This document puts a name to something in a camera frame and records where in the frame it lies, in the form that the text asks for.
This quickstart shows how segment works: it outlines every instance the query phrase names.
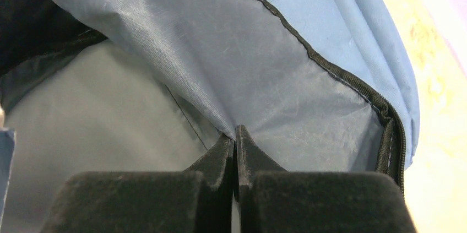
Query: blue nylon fabric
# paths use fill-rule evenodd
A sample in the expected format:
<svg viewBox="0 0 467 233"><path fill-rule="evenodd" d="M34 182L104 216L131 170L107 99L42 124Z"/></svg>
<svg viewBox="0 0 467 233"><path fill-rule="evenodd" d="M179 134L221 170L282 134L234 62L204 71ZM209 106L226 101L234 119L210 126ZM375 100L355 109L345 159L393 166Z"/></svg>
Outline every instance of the blue nylon fabric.
<svg viewBox="0 0 467 233"><path fill-rule="evenodd" d="M268 0L313 48L380 92L406 135L405 168L420 129L414 71L383 0Z"/></svg>

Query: blue backpack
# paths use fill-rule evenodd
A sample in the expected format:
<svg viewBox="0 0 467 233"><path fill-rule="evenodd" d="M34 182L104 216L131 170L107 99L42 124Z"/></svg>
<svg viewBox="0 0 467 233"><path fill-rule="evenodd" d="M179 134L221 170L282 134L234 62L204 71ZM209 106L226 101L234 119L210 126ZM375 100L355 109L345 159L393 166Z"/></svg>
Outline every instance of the blue backpack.
<svg viewBox="0 0 467 233"><path fill-rule="evenodd" d="M183 170L241 124L288 171L403 190L419 100L382 0L0 4L2 232L39 232L74 174Z"/></svg>

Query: seam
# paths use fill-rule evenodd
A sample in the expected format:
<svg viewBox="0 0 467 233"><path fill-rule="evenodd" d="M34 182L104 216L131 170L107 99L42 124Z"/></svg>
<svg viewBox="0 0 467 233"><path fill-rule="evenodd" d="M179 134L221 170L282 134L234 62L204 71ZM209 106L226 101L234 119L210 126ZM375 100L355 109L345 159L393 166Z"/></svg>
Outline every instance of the seam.
<svg viewBox="0 0 467 233"><path fill-rule="evenodd" d="M170 91L169 87L167 87L167 85L165 86L165 88L167 88L167 91L169 92L170 96L172 97L173 101L177 104L178 106L178 109L180 109L180 111L182 112L182 115L185 117L185 119L187 120L188 124L190 125L191 129L193 129L193 132L196 134L196 136L198 137L199 141L201 141L201 144L203 145L204 149L206 151L208 151L208 148L206 147L206 145L204 144L203 140L201 139L201 137L199 136L198 132L196 132L196 130L194 129L193 125L191 124L191 122L188 120L188 117L187 115L185 114L185 112L183 112L183 109L182 107L180 107L180 104L177 102L177 100L175 99L174 95L172 94L172 92Z"/></svg>

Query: yellow surface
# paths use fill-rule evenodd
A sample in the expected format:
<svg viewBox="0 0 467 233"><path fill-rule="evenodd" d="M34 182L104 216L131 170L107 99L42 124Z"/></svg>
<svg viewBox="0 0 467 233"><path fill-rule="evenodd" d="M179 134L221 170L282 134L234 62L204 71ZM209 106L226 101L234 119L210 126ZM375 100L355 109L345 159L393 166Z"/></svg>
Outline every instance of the yellow surface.
<svg viewBox="0 0 467 233"><path fill-rule="evenodd" d="M419 233L467 232L467 79L420 0L384 1L419 87L421 132L405 172L407 205Z"/></svg>

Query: gray fabric lining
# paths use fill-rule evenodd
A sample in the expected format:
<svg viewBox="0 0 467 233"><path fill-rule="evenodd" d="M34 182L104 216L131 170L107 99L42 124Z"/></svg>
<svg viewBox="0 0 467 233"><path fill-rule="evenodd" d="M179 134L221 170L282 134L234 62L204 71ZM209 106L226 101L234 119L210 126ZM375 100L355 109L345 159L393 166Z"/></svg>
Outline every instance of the gray fabric lining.
<svg viewBox="0 0 467 233"><path fill-rule="evenodd" d="M233 137L245 124L291 171L374 170L382 126L256 0L53 0Z"/></svg>
<svg viewBox="0 0 467 233"><path fill-rule="evenodd" d="M10 113L31 89L69 64L78 52L68 55L57 52L36 56L1 76L0 97L5 113Z"/></svg>
<svg viewBox="0 0 467 233"><path fill-rule="evenodd" d="M2 233L39 232L55 193L73 174L184 170L219 136L188 104L180 103L182 113L140 59L111 42L66 58L73 60L7 115L17 147Z"/></svg>

